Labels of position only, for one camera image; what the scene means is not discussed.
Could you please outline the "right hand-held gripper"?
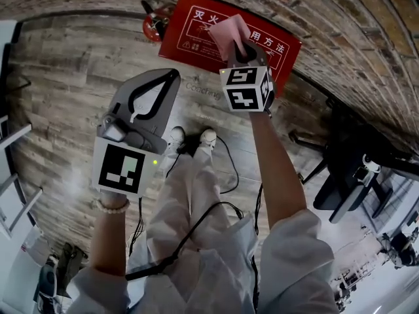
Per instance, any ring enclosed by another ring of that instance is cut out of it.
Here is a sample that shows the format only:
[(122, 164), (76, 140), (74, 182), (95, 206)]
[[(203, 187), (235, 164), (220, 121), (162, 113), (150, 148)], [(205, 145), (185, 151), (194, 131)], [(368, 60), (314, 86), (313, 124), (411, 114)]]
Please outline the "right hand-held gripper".
[(271, 68), (267, 67), (265, 51), (252, 41), (244, 41), (246, 62), (237, 43), (231, 43), (228, 50), (228, 66), (220, 69), (221, 86), (231, 111), (263, 112), (273, 103), (276, 85)]

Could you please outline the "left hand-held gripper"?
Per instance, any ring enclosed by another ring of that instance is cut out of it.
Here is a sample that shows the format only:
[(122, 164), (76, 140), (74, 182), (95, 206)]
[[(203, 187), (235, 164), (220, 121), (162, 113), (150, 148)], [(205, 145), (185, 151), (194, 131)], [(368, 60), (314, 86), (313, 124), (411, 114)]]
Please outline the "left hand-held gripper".
[(160, 166), (162, 139), (181, 77), (177, 69), (153, 69), (128, 79), (104, 115), (94, 141), (92, 186), (98, 191), (142, 197)]

